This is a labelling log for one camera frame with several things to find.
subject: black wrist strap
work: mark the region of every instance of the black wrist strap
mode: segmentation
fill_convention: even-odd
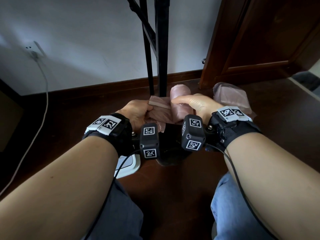
[[[104,135],[96,130],[90,130],[82,137],[82,140],[88,136],[101,137],[110,142],[116,149],[118,156],[128,156],[133,151],[132,126],[128,118],[119,113],[112,113],[111,116],[121,119],[121,122],[114,128],[109,135]]]
[[[216,143],[224,149],[239,136],[247,133],[261,133],[259,127],[251,121],[227,122],[218,112],[212,113],[208,125],[215,128],[217,132]]]

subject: white cable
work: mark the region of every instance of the white cable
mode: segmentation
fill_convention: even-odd
[[[44,112],[44,114],[43,114],[42,123],[41,123],[40,128],[38,129],[38,132],[35,134],[33,140],[31,141],[31,144],[29,145],[28,149],[26,150],[26,152],[24,153],[23,157],[21,158],[21,160],[20,160],[20,162],[19,162],[19,165],[18,165],[17,169],[15,170],[15,172],[14,172],[14,174],[13,174],[10,182],[9,182],[9,183],[6,185],[6,187],[1,191],[0,196],[3,194],[3,192],[6,191],[6,189],[10,186],[10,184],[11,184],[12,181],[14,180],[14,177],[16,176],[16,174],[17,174],[17,172],[18,172],[18,170],[19,170],[19,168],[20,168],[20,166],[21,166],[21,163],[22,163],[23,159],[25,158],[26,154],[27,154],[28,151],[30,150],[30,148],[31,148],[33,142],[35,141],[35,139],[37,138],[40,130],[42,129],[42,126],[43,126],[43,124],[44,124],[44,122],[45,122],[46,114],[47,114],[47,111],[48,111],[48,104],[49,104],[48,80],[47,80],[47,77],[46,77],[45,73],[43,72],[43,70],[42,70],[42,68],[41,68],[41,66],[40,66],[40,64],[39,64],[39,62],[38,62],[38,59],[35,59],[35,62],[37,63],[37,65],[38,65],[38,67],[39,67],[39,69],[40,69],[40,71],[41,71],[41,73],[42,73],[42,75],[43,75],[43,78],[44,78],[44,80],[45,80],[45,93],[46,93],[46,97],[47,97],[47,105],[46,105],[46,107],[45,107],[45,112]]]

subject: black cable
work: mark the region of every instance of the black cable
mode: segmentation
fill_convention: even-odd
[[[210,144],[205,144],[206,146],[210,146],[214,149],[217,149],[219,150],[220,152],[222,152],[224,154],[224,156],[228,159],[229,163],[231,164],[231,167],[232,167],[232,170],[233,170],[233,173],[234,173],[234,176],[235,176],[235,179],[237,180],[237,183],[238,183],[238,186],[239,186],[239,189],[240,189],[240,192],[242,194],[242,197],[245,201],[245,203],[247,204],[249,210],[251,211],[251,213],[253,214],[254,218],[257,220],[257,222],[260,224],[260,226],[262,226],[262,228],[273,238],[273,239],[276,239],[278,240],[278,238],[276,238],[276,236],[274,234],[272,234],[268,228],[266,228],[266,226],[261,222],[261,220],[257,217],[257,215],[254,213],[254,210],[252,209],[252,207],[250,206],[247,198],[246,198],[246,194],[244,192],[244,190],[242,189],[242,186],[240,184],[240,181],[239,181],[239,178],[238,178],[238,174],[236,172],[236,169],[235,169],[235,166],[233,165],[233,162],[231,161],[230,157],[224,152],[222,151],[221,149],[219,149],[218,147],[214,146],[214,145],[210,145]]]
[[[115,180],[116,180],[116,178],[117,178],[117,176],[118,176],[118,173],[120,172],[120,169],[122,168],[123,164],[126,162],[126,160],[127,160],[129,157],[131,157],[133,154],[135,154],[136,152],[139,152],[139,151],[140,151],[140,150],[135,150],[133,153],[131,153],[129,156],[127,156],[127,157],[124,159],[124,161],[121,163],[121,165],[120,165],[120,167],[119,167],[119,169],[118,169],[118,172],[117,172],[117,173],[115,174],[115,176],[113,177],[113,180],[112,180],[112,182],[111,182],[109,191],[108,191],[108,193],[107,193],[107,195],[106,195],[106,199],[104,200],[104,202],[103,202],[103,204],[102,204],[102,207],[101,207],[101,209],[100,209],[100,211],[99,211],[96,219],[94,220],[94,222],[93,222],[90,230],[88,231],[86,237],[84,238],[84,240],[87,240],[87,239],[89,238],[90,234],[92,233],[92,231],[94,230],[94,227],[96,226],[96,224],[97,224],[97,222],[98,222],[98,220],[99,220],[99,218],[100,218],[100,216],[101,216],[101,214],[102,214],[102,212],[103,212],[103,209],[104,209],[104,207],[106,206],[106,203],[107,203],[108,197],[109,197],[109,195],[110,195],[112,186],[113,186],[113,184],[114,184],[114,182],[115,182]]]

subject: wooden baseboard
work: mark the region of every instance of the wooden baseboard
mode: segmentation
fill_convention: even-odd
[[[194,70],[187,72],[178,72],[168,74],[167,83],[181,82],[187,80],[198,79],[201,77],[202,70]],[[153,77],[154,85],[158,84],[158,77]],[[148,87],[149,82],[148,78],[139,78],[133,80],[125,80],[125,81],[117,81],[110,83],[103,83],[92,86],[85,86],[79,88],[70,88],[58,91],[49,92],[49,100],[50,101],[63,101],[81,97],[95,96],[106,94],[110,92],[119,92],[125,90],[131,90],[135,88],[143,88]],[[44,93],[32,94],[23,96],[30,101],[37,101],[40,96],[44,96]]]

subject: white wall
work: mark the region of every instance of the white wall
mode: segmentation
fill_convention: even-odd
[[[147,1],[155,28],[154,1]],[[171,0],[168,73],[203,68],[220,3]],[[21,48],[27,41],[47,55],[50,91],[147,77],[142,25],[127,0],[1,0],[0,77],[20,95],[45,90]]]

